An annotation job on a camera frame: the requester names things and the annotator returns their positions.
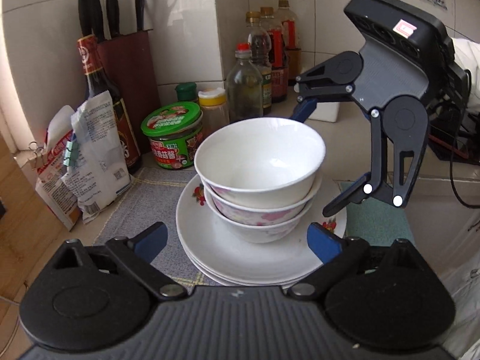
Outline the yellow lid bottle back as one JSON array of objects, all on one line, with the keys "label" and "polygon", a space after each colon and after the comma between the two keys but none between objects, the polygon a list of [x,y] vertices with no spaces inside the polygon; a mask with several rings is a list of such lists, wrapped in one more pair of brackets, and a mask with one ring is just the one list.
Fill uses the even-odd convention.
[{"label": "yellow lid bottle back", "polygon": [[249,10],[246,13],[247,42],[250,45],[251,61],[262,75],[262,94],[264,115],[270,113],[272,107],[272,65],[269,61],[271,40],[269,33],[260,23],[260,13]]}]

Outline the large white plate with stain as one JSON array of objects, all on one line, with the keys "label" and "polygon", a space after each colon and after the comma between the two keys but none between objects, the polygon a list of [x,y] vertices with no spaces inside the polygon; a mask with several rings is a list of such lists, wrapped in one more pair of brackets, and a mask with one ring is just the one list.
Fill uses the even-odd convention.
[{"label": "large white plate with stain", "polygon": [[225,273],[208,267],[207,264],[195,257],[192,252],[185,250],[190,261],[205,275],[219,283],[225,285],[281,285],[283,287],[292,286],[293,283],[307,277],[316,269],[323,265],[312,253],[306,257],[287,258],[282,262],[262,263],[257,267],[247,267],[245,264],[233,264],[227,267]]}]

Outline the orange cap sauce bottle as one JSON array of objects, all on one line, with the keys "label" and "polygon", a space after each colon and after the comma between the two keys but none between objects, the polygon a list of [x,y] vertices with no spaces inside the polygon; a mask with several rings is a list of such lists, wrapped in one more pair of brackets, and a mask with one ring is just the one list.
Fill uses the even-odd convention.
[{"label": "orange cap sauce bottle", "polygon": [[289,65],[289,84],[296,82],[301,70],[301,47],[299,41],[298,17],[290,10],[288,0],[278,0],[277,18],[284,29],[284,42]]}]

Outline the grey and teal towel mat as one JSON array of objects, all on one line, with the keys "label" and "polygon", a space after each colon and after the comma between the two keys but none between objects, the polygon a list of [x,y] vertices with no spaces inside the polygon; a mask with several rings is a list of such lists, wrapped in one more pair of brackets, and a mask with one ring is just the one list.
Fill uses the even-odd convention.
[{"label": "grey and teal towel mat", "polygon": [[[209,278],[191,262],[177,235],[177,203],[194,176],[193,171],[143,169],[106,222],[97,244],[101,245],[115,236],[133,237],[155,222],[164,222],[168,228],[168,243],[154,259],[153,266],[188,289],[196,285],[225,285]],[[202,192],[200,185],[193,195],[203,204],[206,202]],[[381,246],[389,246],[397,238],[413,239],[405,213],[385,203],[368,200],[345,210],[344,236],[360,236],[372,245]]]}]

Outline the yellow lid spice jar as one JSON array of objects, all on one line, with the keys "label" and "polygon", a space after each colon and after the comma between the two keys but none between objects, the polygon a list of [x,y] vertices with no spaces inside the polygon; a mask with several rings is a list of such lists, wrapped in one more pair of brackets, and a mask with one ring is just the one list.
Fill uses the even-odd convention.
[{"label": "yellow lid spice jar", "polygon": [[203,113],[203,124],[208,134],[230,123],[227,96],[224,88],[199,91],[199,105]]}]

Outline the white bowl pink flowers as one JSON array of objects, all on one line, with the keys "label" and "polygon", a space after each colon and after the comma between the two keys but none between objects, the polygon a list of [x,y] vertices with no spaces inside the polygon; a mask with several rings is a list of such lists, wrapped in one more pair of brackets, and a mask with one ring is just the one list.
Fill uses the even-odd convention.
[{"label": "white bowl pink flowers", "polygon": [[300,219],[302,219],[306,213],[310,210],[312,206],[312,201],[307,202],[301,211],[299,211],[295,216],[276,224],[244,224],[236,220],[229,219],[227,216],[221,213],[214,199],[209,192],[205,192],[206,202],[209,208],[217,216],[218,219],[221,219],[227,225],[229,225],[229,230],[236,236],[244,239],[250,243],[269,243],[277,241],[284,236],[291,233],[294,228],[299,224]]}]

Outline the red label sauce bottle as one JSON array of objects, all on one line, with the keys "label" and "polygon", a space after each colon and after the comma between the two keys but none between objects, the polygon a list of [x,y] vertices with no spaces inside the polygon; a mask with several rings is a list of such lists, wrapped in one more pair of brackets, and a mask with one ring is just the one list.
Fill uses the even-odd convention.
[{"label": "red label sauce bottle", "polygon": [[271,49],[268,53],[272,65],[272,102],[280,103],[287,99],[288,63],[281,22],[274,17],[272,7],[260,8],[260,24],[270,37]]}]

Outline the glass oil bottle red cap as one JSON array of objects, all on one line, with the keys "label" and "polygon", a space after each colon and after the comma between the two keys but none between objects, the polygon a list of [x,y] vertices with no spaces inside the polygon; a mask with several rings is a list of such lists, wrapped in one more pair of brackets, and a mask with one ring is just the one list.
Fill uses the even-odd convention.
[{"label": "glass oil bottle red cap", "polygon": [[264,115],[263,77],[251,57],[250,45],[238,43],[235,49],[236,63],[226,79],[230,123]]}]

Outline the dark red knife block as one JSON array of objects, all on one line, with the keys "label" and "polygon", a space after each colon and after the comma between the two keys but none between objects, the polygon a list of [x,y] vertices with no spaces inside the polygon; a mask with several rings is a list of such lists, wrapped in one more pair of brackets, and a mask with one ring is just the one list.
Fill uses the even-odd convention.
[{"label": "dark red knife block", "polygon": [[144,29],[146,0],[134,0],[137,31],[120,33],[118,0],[106,0],[106,16],[111,38],[103,31],[103,11],[100,0],[78,0],[80,30],[84,36],[93,34],[99,42],[99,56],[107,76],[124,97],[124,105],[133,128],[133,134],[144,155],[151,151],[144,135],[143,119],[160,107],[154,64],[148,32]]}]

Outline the white fruit-print plate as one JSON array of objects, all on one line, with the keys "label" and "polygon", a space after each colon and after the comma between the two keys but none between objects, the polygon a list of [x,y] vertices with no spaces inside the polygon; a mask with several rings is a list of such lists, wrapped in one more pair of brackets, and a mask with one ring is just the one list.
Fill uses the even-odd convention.
[{"label": "white fruit-print plate", "polygon": [[292,232],[269,243],[250,243],[234,235],[230,226],[218,219],[206,203],[197,201],[194,192],[200,189],[199,176],[194,176],[183,189],[176,207],[176,231],[184,250],[189,250],[202,263],[226,272],[233,264],[257,267],[262,263],[279,263],[287,258],[306,257],[315,254],[307,243],[308,225],[313,222],[326,224],[336,236],[346,232],[347,211],[326,218],[322,209],[336,197],[340,188],[336,182],[325,177],[320,191],[313,199],[312,207],[300,219]]}]

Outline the green cap small jar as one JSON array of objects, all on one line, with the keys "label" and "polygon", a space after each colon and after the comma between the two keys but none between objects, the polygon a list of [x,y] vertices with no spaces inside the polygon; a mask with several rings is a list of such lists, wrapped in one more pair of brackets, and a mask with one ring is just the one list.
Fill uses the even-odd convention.
[{"label": "green cap small jar", "polygon": [[180,83],[175,88],[178,102],[198,102],[197,84],[195,82]]}]

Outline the white plastic seasoning box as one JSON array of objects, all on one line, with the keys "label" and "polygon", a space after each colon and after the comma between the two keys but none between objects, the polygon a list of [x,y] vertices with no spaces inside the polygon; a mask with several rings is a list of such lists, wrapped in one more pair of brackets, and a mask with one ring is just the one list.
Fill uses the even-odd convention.
[{"label": "white plastic seasoning box", "polygon": [[339,102],[318,102],[316,109],[308,116],[309,119],[335,123],[338,119]]}]

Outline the red snack bag with clip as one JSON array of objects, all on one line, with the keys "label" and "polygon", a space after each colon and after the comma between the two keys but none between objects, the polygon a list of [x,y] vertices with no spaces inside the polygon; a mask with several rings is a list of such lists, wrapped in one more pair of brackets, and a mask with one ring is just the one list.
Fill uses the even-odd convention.
[{"label": "red snack bag with clip", "polygon": [[67,230],[71,230],[80,218],[77,197],[62,181],[66,173],[64,150],[72,137],[73,114],[69,105],[56,113],[46,131],[46,144],[34,160],[37,172],[35,190]]}]

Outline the bamboo cutting board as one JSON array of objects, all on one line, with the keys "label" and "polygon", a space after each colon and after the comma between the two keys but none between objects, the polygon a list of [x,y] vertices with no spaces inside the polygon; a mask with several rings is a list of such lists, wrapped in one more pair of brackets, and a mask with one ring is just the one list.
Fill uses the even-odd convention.
[{"label": "bamboo cutting board", "polygon": [[50,244],[68,234],[1,141],[1,295],[13,298]]}]

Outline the white plastic food bag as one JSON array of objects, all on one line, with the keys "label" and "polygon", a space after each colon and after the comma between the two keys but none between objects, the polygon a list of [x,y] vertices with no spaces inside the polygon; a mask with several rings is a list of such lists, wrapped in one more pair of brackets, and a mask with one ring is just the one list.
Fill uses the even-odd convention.
[{"label": "white plastic food bag", "polygon": [[72,140],[64,152],[62,181],[76,196],[82,220],[88,223],[130,186],[111,94],[100,93],[71,116]]}]

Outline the green lid sauce jar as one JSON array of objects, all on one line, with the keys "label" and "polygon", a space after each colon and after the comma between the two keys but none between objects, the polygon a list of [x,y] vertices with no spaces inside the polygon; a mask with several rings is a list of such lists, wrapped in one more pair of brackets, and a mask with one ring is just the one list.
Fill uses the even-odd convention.
[{"label": "green lid sauce jar", "polygon": [[191,167],[203,141],[203,112],[195,102],[176,102],[145,117],[141,129],[159,167]]}]

